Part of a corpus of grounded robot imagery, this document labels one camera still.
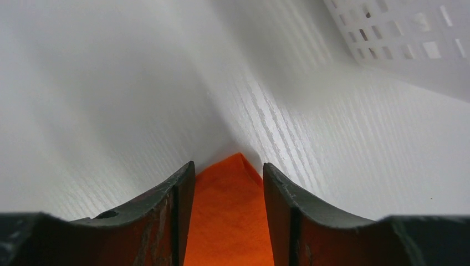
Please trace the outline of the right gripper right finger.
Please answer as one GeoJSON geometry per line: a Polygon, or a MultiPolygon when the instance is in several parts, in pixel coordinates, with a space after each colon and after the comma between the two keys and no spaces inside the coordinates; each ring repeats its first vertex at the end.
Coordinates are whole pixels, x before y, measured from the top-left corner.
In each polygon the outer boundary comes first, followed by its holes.
{"type": "Polygon", "coordinates": [[[275,265],[468,265],[469,217],[388,216],[339,209],[271,163],[263,189],[275,265]]]}

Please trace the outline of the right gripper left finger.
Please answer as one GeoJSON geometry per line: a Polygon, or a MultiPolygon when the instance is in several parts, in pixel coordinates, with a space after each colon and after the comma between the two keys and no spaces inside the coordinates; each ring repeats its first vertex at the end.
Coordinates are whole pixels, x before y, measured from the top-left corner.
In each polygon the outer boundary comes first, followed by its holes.
{"type": "Polygon", "coordinates": [[[161,184],[94,218],[1,214],[2,265],[183,265],[195,192],[188,162],[161,184]]]}

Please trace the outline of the orange t-shirt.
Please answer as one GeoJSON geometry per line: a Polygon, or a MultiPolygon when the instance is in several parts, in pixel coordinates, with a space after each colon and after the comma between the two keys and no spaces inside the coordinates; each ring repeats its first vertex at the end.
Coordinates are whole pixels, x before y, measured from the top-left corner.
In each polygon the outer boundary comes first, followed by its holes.
{"type": "Polygon", "coordinates": [[[263,181],[241,153],[196,176],[184,264],[274,264],[263,181]]]}

